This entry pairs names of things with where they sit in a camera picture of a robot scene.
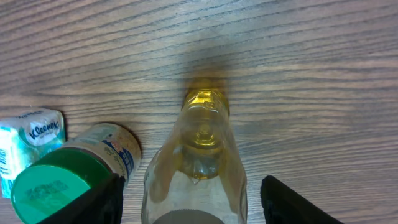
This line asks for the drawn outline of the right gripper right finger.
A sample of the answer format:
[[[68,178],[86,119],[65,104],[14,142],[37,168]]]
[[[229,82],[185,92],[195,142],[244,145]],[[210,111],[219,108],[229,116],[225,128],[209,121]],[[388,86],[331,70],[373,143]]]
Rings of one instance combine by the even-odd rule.
[[[342,224],[272,175],[261,185],[267,224]]]

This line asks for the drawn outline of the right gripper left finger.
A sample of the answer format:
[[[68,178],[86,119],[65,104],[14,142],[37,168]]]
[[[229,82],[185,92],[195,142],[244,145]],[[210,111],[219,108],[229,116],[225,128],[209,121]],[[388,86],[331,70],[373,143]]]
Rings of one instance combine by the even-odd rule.
[[[111,174],[39,224],[120,224],[125,178]]]

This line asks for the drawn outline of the green lid jar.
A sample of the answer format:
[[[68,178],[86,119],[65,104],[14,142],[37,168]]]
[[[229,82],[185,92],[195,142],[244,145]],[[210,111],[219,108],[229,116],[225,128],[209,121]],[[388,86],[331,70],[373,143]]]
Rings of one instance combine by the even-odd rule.
[[[140,161],[132,132],[96,124],[23,170],[11,190],[12,206],[24,223],[38,223],[111,174],[129,180]]]

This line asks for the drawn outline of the yellow bottle silver cap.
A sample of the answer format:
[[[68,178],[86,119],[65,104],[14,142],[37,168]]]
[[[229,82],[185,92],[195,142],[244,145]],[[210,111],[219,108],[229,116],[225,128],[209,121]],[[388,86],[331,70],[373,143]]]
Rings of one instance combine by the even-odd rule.
[[[142,223],[246,223],[247,177],[216,88],[193,89],[144,176]]]

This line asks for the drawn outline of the small kleenex tissue pack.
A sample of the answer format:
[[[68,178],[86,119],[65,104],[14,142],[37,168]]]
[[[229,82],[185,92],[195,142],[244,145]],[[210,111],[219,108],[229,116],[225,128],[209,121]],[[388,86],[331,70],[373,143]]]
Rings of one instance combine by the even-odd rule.
[[[36,108],[1,120],[1,190],[11,197],[16,177],[66,141],[63,114]]]

